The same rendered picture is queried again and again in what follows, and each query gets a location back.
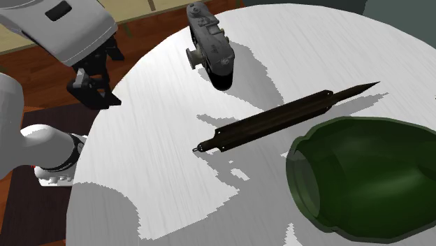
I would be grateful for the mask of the dark brown pointed pen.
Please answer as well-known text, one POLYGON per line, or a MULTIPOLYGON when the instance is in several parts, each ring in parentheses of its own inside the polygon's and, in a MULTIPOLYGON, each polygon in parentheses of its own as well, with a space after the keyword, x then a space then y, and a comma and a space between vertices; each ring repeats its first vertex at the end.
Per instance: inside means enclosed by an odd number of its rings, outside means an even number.
POLYGON ((193 149, 206 152, 217 148, 222 152, 253 140, 281 131, 287 127, 310 120, 326 113, 336 103, 363 93, 373 87, 373 82, 350 87, 340 92, 322 90, 315 94, 272 108, 251 117, 238 120, 215 130, 214 137, 193 149))

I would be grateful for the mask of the dark green vase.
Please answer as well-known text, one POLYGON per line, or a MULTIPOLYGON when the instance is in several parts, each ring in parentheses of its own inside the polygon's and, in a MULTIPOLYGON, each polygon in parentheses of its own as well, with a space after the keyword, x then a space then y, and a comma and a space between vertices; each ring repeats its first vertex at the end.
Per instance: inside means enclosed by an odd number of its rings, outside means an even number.
POLYGON ((320 231, 394 243, 436 226, 436 131, 385 117, 337 117, 297 137, 286 178, 320 231))

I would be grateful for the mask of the round white table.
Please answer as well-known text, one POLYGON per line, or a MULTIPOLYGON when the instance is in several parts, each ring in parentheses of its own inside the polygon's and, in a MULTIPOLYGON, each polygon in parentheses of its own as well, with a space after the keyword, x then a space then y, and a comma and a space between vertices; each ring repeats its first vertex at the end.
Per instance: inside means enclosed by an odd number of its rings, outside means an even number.
POLYGON ((436 228, 390 245, 324 233, 297 209, 286 154, 312 126, 345 115, 436 130, 436 49, 390 25, 320 6, 220 13, 235 52, 221 92, 192 70, 188 29, 144 55, 114 88, 77 164, 67 246, 436 246, 436 228), (196 146, 216 128, 329 89, 372 87, 326 114, 227 152, 196 146))

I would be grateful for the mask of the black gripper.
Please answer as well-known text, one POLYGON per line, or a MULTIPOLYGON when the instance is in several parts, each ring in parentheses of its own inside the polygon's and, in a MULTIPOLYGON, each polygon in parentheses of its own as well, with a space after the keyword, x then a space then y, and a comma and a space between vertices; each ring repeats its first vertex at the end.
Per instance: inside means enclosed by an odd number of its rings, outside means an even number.
POLYGON ((77 75, 67 84, 66 89, 79 102, 92 110, 105 110, 122 104, 121 100, 112 93, 109 85, 110 78, 106 68, 108 55, 114 61, 124 61, 124 55, 118 48, 114 36, 72 65, 77 75), (93 75, 100 75, 101 78, 90 77, 93 75))

